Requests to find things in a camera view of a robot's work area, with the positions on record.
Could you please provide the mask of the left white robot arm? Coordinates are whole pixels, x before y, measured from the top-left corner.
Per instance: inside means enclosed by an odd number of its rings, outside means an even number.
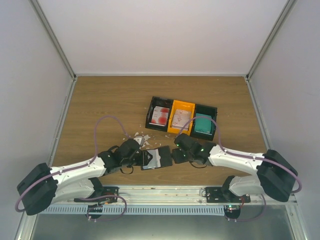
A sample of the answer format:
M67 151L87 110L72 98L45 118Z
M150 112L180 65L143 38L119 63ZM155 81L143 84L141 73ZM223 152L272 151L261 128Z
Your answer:
M15 210L33 216L67 200L98 202L104 198L100 177L123 168L143 168L157 160L157 153L141 149L142 141L141 137L129 138L120 146L70 165L53 167L39 163L17 185L19 198Z

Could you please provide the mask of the black leather card holder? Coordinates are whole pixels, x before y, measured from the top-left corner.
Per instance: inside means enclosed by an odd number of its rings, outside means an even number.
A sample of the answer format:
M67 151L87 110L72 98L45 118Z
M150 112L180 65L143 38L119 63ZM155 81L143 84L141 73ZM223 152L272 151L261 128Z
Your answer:
M154 169L171 167L173 165L171 149L169 146L161 146L155 149L148 149L143 151L149 151L149 153L153 155L153 158L151 161L153 161L154 163ZM142 166L146 165L147 163L148 162L142 162Z

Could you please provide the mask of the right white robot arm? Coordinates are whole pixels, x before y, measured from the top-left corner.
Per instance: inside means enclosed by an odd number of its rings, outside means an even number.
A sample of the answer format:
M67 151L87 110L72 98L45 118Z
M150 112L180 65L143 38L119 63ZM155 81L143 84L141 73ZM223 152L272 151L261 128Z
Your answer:
M276 150L249 153L222 148L213 142L199 143L187 134L174 140L172 157L176 164L190 162L203 166L235 169L247 176L228 176L222 185L221 196L228 203L243 195L266 194L278 202L287 202L294 192L298 172Z

